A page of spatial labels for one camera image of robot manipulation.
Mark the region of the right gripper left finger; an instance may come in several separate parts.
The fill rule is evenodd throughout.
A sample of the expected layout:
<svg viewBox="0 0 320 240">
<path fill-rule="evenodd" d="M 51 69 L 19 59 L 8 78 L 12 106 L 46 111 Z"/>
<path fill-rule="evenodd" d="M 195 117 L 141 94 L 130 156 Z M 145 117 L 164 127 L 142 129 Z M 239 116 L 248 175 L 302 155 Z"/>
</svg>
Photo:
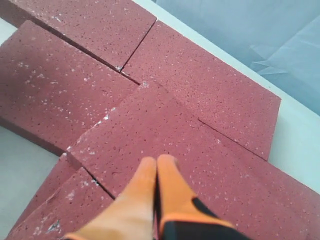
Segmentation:
<svg viewBox="0 0 320 240">
<path fill-rule="evenodd" d="M 152 240 L 156 160 L 144 157 L 114 202 L 65 240 Z"/>
</svg>

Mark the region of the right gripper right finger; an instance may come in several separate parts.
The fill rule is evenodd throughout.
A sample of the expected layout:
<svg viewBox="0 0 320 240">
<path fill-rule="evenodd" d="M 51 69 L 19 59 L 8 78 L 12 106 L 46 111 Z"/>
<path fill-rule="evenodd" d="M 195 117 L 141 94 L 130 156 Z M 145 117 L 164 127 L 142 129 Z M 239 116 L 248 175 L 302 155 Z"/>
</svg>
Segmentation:
<svg viewBox="0 0 320 240">
<path fill-rule="evenodd" d="M 158 236 L 160 240 L 248 240 L 213 213 L 187 184 L 177 159 L 157 158 Z"/>
</svg>

